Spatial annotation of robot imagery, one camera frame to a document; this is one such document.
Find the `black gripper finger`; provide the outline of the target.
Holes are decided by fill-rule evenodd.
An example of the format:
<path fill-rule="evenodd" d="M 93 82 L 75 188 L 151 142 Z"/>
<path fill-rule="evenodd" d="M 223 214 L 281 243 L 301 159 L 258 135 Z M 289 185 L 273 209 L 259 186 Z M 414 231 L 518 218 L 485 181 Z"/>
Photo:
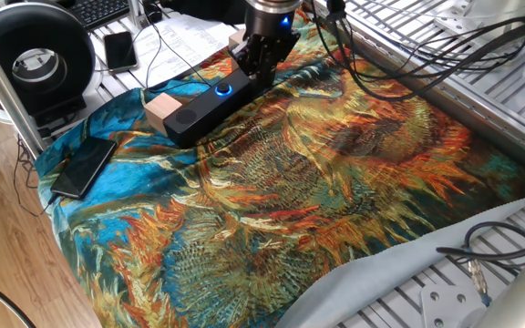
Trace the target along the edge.
<path fill-rule="evenodd" d="M 261 37 L 249 37 L 231 49 L 231 56 L 245 75 L 258 75 L 262 48 L 263 39 Z"/>
<path fill-rule="evenodd" d="M 288 35 L 278 38 L 266 36 L 259 36 L 259 38 L 255 85 L 264 88 L 273 83 L 278 64 L 289 56 L 300 38 L 300 33 L 291 31 Z"/>

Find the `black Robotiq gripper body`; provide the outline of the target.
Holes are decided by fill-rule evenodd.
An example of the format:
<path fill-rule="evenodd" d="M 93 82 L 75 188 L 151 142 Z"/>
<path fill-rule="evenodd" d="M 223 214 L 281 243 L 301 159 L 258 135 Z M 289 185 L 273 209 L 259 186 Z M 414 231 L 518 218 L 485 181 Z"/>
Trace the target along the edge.
<path fill-rule="evenodd" d="M 251 36 L 282 37 L 293 31 L 296 3 L 248 3 L 244 40 Z"/>

